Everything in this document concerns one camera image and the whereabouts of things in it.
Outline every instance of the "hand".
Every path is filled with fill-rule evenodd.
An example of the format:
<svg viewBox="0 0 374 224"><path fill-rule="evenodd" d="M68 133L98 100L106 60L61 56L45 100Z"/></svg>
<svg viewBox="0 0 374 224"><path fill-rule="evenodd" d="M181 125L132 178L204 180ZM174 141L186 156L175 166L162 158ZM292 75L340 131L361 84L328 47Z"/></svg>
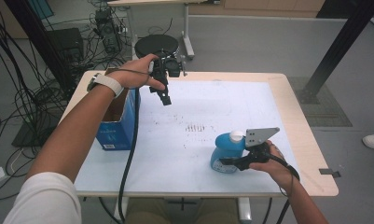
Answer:
<svg viewBox="0 0 374 224"><path fill-rule="evenodd" d="M158 56L154 54L148 54L139 60L128 61L119 69L127 69L131 71L115 71L108 74L108 76L114 78L121 86L126 88L136 88L148 85L157 90L163 91L165 86L156 79L151 78L148 74L149 63L157 58Z"/></svg>
<svg viewBox="0 0 374 224"><path fill-rule="evenodd" d="M277 149L277 146L275 146L270 140L268 140L267 143L270 146L270 154L280 159L284 159L283 154L281 154L280 150ZM266 163L253 162L250 163L250 168L268 173L280 188L284 189L287 193L291 192L292 178L294 177L291 175L291 172L283 167L279 162L274 160L269 160Z"/></svg>

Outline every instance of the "cardboard box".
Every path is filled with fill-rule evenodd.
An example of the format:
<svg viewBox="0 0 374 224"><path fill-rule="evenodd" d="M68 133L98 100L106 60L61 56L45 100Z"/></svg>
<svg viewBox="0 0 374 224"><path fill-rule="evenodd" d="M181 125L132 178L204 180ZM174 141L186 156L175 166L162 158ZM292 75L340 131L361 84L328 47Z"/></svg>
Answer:
<svg viewBox="0 0 374 224"><path fill-rule="evenodd" d="M111 103L96 138L104 150L130 150L135 121L135 90L125 89Z"/></svg>

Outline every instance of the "white shirt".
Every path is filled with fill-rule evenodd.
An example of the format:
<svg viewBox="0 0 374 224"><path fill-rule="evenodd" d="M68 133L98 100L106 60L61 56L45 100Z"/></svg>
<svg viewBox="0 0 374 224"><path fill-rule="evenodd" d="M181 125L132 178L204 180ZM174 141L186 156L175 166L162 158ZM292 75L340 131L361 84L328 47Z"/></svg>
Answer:
<svg viewBox="0 0 374 224"><path fill-rule="evenodd" d="M4 223L82 223L76 187L64 175L33 175L21 186Z"/></svg>

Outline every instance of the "wire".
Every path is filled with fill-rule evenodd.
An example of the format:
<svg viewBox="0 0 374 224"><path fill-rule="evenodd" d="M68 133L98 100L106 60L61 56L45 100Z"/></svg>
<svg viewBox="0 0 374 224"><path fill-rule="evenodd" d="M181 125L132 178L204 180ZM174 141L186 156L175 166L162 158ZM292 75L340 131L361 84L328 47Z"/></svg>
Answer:
<svg viewBox="0 0 374 224"><path fill-rule="evenodd" d="M19 158L19 156L21 155L21 153L23 152L23 148L21 149L21 151L19 152L18 156L15 158L15 160L11 163L11 170L13 173L15 173L14 169L13 169L13 164L15 163L15 161Z"/></svg>
<svg viewBox="0 0 374 224"><path fill-rule="evenodd" d="M263 219L263 222L262 224L266 224L266 221L268 220L268 216L269 216L269 213L270 213L270 210L271 210L271 202L273 201L273 198L269 198L269 204L268 204L268 209L266 210L266 214L265 214L265 217Z"/></svg>
<svg viewBox="0 0 374 224"><path fill-rule="evenodd" d="M170 20L169 28L167 28L167 30L163 33L164 35L166 35L166 33L170 30L170 28L172 27L172 23L173 23L173 18Z"/></svg>
<svg viewBox="0 0 374 224"><path fill-rule="evenodd" d="M134 119L134 131L133 131L133 139L132 139L132 148L131 148L131 152L129 153L128 160L126 162L125 171L123 172L123 177L122 177L122 181L120 183L119 194L118 194L118 212L119 212L119 216L120 216L120 219L122 220L122 222L125 222L125 217L124 217L123 211L122 211L123 190L125 189L126 178L128 177L129 169L131 168L132 159L133 159L133 155L134 155L134 150L136 148L136 143L137 143L138 122L139 122L139 117L140 117L140 101L139 101L139 99L140 99L140 88L136 88L135 89L135 94L134 94L134 107L135 107L134 116L135 116L135 119Z"/></svg>
<svg viewBox="0 0 374 224"><path fill-rule="evenodd" d="M16 151L14 151L9 157L8 157L8 159L7 159L7 162L6 162L6 174L7 175L10 175L10 176L12 176L12 177L22 177L22 176L25 176L25 175L27 175L27 173L25 173L25 174L22 174L22 175L16 175L16 173L20 170L20 169L18 169L17 171L14 171L13 170L13 168L11 168L11 170L12 170L12 173L8 170L8 167L11 167L11 165L9 165L9 163L11 162L11 159L14 157L14 155L17 153L17 152L19 152L19 154L18 154L18 156L17 156L17 158L21 155L21 150L22 150L22 148L19 148L18 150L16 150Z"/></svg>
<svg viewBox="0 0 374 224"><path fill-rule="evenodd" d="M104 211L115 221L117 222L117 224L122 224L122 222L120 222L119 220L117 220L112 214L111 212L108 210L107 206L105 206L104 204L104 201L103 201L103 198L102 197L99 197L99 201L100 201L100 204L102 205Z"/></svg>
<svg viewBox="0 0 374 224"><path fill-rule="evenodd" d="M76 20L70 20L70 21L88 21L90 18L86 18L86 19L76 19ZM59 21L59 22L51 22L50 24L46 25L45 28L47 27L51 27L51 26L54 26L54 25L59 25L59 24L63 24L63 23L67 23L67 22L70 22L70 21Z"/></svg>

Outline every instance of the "floor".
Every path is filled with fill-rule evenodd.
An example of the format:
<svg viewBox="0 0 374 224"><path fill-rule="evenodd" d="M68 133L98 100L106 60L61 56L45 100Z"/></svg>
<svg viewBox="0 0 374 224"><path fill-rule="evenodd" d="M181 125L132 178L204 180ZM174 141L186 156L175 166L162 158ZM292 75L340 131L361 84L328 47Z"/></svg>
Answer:
<svg viewBox="0 0 374 224"><path fill-rule="evenodd" d="M245 17L192 16L190 39L195 58L187 62L189 71L283 73L288 77L310 77L345 20L274 19ZM28 43L18 41L28 49ZM26 82L33 83L26 74ZM374 223L374 150L361 138L374 133L374 25L358 37L326 85L353 124L347 128L312 128L336 178L339 195L314 198L330 223ZM9 76L0 64L0 117L15 110ZM11 119L0 139L0 166L5 166L15 148L10 144L21 126ZM26 159L14 161L19 167ZM0 198L19 190L22 178L0 190ZM0 223L15 198L0 201ZM253 223L261 223L269 199L251 199ZM115 200L105 199L114 209ZM111 223L98 199L81 199L83 223ZM277 220L284 199L274 199L268 223ZM296 223L289 209L283 223Z"/></svg>

